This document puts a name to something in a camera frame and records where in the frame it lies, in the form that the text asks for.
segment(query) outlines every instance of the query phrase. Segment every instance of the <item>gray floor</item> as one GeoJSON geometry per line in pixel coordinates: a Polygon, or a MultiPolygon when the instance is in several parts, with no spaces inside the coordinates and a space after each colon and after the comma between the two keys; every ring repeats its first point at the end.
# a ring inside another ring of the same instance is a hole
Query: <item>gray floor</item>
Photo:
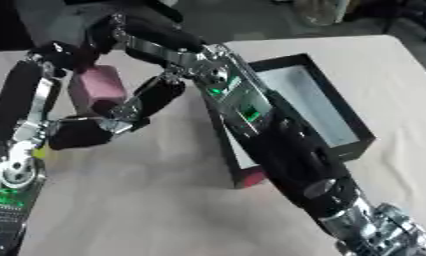
{"type": "MultiPolygon", "coordinates": [[[[86,26],[115,9],[107,4],[66,7],[62,0],[17,0],[17,4],[24,23],[38,44],[51,39],[76,43],[86,26]]],[[[274,5],[270,0],[179,0],[175,7],[185,15],[186,30],[212,43],[380,33],[380,24],[372,19],[313,27],[305,24],[291,5],[274,5]]],[[[152,13],[137,3],[127,11],[144,15],[152,13]]],[[[423,34],[419,28],[399,21],[391,34],[401,39],[426,68],[426,43],[421,41],[423,34]]]]}

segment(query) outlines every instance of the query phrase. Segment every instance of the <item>white table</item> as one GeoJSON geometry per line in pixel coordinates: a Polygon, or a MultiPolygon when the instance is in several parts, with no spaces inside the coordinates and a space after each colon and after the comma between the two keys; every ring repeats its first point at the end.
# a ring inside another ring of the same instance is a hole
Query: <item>white table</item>
{"type": "MultiPolygon", "coordinates": [[[[426,227],[426,72],[392,37],[233,42],[248,61],[307,52],[378,139],[348,163],[374,203],[426,227]]],[[[20,53],[0,53],[0,85],[20,53]]],[[[130,88],[159,71],[113,52],[130,88]]],[[[55,114],[71,111],[67,96],[55,114]]],[[[53,153],[23,256],[339,255],[267,183],[232,190],[195,88],[152,125],[102,147],[53,153]]]]}

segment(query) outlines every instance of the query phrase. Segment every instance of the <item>pink cube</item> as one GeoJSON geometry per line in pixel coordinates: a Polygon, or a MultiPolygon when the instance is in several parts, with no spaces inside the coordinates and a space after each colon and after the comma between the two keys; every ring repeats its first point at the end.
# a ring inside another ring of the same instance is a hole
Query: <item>pink cube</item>
{"type": "Polygon", "coordinates": [[[95,66],[83,74],[74,74],[68,86],[73,106],[78,115],[93,115],[93,104],[98,100],[122,103],[126,89],[117,70],[112,66],[95,66]]]}

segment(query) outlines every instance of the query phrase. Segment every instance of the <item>table surface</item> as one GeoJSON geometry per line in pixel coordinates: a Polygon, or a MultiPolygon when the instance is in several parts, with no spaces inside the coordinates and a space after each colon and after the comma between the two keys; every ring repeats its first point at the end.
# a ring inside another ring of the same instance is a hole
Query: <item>table surface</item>
{"type": "MultiPolygon", "coordinates": [[[[426,227],[426,72],[388,36],[233,42],[248,61],[308,53],[377,136],[347,163],[373,203],[426,227]]],[[[0,86],[20,52],[0,53],[0,86]]],[[[159,68],[113,52],[132,89],[159,68]]],[[[53,112],[73,113],[66,93],[53,112]]],[[[189,87],[134,134],[52,152],[23,256],[339,255],[270,183],[233,190],[199,93],[189,87]]]]}

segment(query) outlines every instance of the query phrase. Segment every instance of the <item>silver metal joint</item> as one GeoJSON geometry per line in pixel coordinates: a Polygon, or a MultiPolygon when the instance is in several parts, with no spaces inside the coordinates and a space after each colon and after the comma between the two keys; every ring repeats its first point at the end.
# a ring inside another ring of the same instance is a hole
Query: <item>silver metal joint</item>
{"type": "Polygon", "coordinates": [[[122,27],[117,27],[113,31],[113,37],[127,48],[150,54],[181,67],[190,66],[198,59],[198,54],[196,53],[187,52],[186,49],[180,49],[179,51],[168,49],[159,44],[129,35],[122,27]]]}
{"type": "Polygon", "coordinates": [[[339,240],[336,247],[343,255],[426,255],[424,229],[389,204],[374,208],[360,196],[348,209],[320,222],[339,240]]]}
{"type": "Polygon", "coordinates": [[[124,27],[126,25],[126,15],[123,13],[114,13],[112,14],[112,22],[116,26],[124,27]]]}

